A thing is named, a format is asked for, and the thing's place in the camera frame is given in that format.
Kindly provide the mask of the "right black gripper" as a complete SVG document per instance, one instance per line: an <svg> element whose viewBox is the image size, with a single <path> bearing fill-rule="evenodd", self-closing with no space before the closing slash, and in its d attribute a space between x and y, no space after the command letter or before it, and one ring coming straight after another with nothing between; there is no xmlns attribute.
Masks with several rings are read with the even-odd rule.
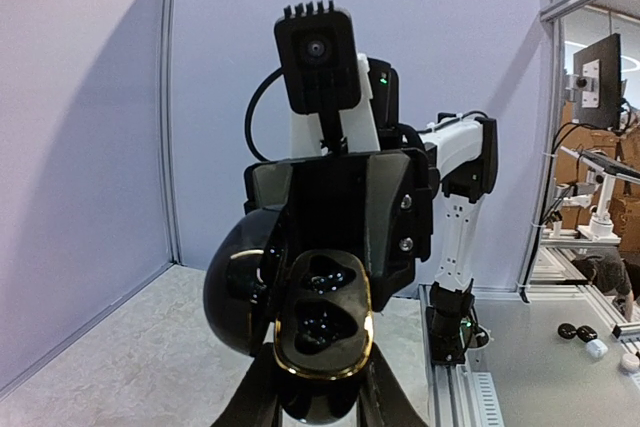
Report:
<svg viewBox="0 0 640 427"><path fill-rule="evenodd" d="M281 292L297 248L336 249L365 261L371 305L382 311L431 254L439 176L417 148L287 159L245 171L255 207L261 279Z"/></svg>

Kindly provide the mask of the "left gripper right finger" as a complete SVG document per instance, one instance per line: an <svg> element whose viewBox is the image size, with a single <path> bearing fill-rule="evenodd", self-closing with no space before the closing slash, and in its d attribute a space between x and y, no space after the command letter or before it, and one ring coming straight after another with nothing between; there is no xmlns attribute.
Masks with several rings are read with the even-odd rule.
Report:
<svg viewBox="0 0 640 427"><path fill-rule="evenodd" d="M364 427L427 427L414 409L378 346L373 346L361 371L357 425Z"/></svg>

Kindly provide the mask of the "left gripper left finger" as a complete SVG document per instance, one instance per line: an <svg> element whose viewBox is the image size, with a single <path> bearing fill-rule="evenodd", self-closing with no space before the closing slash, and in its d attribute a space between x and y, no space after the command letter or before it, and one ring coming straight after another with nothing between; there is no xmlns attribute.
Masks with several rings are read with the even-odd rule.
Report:
<svg viewBox="0 0 640 427"><path fill-rule="evenodd" d="M277 370L273 344L264 343L212 427L279 426Z"/></svg>

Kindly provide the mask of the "black earbud charging case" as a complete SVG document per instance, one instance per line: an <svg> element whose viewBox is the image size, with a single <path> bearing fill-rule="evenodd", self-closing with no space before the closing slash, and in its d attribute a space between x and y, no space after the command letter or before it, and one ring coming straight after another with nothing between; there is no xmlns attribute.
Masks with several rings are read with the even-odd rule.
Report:
<svg viewBox="0 0 640 427"><path fill-rule="evenodd" d="M356 404L373 347L368 276L351 253L312 249L295 254L284 289L274 293L261 279L258 237L251 212L215 253L203 288L209 327L252 361L273 344L280 425L283 416L334 423Z"/></svg>

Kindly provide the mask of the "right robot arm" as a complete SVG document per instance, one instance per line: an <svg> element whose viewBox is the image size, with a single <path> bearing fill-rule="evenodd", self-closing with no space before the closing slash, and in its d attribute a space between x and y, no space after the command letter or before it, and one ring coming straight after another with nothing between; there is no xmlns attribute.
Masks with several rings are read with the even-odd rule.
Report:
<svg viewBox="0 0 640 427"><path fill-rule="evenodd" d="M355 256L367 276L370 308L382 311L414 280L416 263L430 256L434 197L477 207L495 186L497 124L480 111L442 113L424 131L395 124L381 134L379 152L259 158L246 169L246 218L265 236L251 295L253 336L282 319L295 289L330 302L345 297L336 275L294 280L294 261L316 250Z"/></svg>

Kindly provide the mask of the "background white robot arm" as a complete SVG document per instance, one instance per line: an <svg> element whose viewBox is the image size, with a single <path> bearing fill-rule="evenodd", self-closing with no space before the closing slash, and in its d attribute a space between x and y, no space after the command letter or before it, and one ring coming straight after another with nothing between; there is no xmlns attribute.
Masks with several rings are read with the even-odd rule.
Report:
<svg viewBox="0 0 640 427"><path fill-rule="evenodd" d="M551 205L543 217L543 238L547 243L561 241L577 245L615 245L621 238L614 232L614 222L610 213L611 200L617 182L639 184L639 171L594 150L570 149L562 146L561 151L574 158L578 166L586 167L583 181L556 184ZM590 212L589 222L578 224L573 230L564 229L561 210L581 208Z"/></svg>

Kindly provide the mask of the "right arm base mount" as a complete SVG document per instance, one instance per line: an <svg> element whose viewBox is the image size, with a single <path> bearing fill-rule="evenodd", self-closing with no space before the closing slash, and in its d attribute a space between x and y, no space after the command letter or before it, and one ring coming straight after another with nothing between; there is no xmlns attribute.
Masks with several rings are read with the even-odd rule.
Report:
<svg viewBox="0 0 640 427"><path fill-rule="evenodd" d="M464 291L450 291L439 283L431 286L425 314L432 365L464 364L469 350L490 343L489 330L479 323L472 289L473 284Z"/></svg>

